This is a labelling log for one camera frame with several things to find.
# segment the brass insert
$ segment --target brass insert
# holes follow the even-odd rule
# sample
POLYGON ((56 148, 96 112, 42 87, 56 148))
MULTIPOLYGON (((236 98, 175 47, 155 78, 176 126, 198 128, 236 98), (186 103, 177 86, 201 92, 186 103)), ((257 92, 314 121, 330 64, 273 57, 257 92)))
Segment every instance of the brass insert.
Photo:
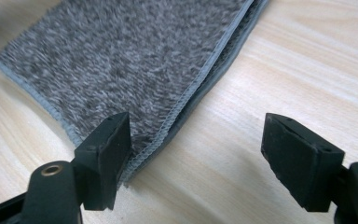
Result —
POLYGON ((50 175, 56 175, 61 170, 62 170, 61 165, 52 164, 52 165, 46 167, 45 169, 43 169, 41 173, 43 176, 50 176, 50 175))

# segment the gray mat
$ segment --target gray mat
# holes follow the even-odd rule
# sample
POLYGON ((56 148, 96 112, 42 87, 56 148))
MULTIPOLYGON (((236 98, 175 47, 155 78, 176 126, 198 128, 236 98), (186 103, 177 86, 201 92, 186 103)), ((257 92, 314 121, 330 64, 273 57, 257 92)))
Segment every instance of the gray mat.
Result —
POLYGON ((227 70, 267 0, 64 0, 0 52, 0 69, 78 146, 130 111, 129 181, 227 70))

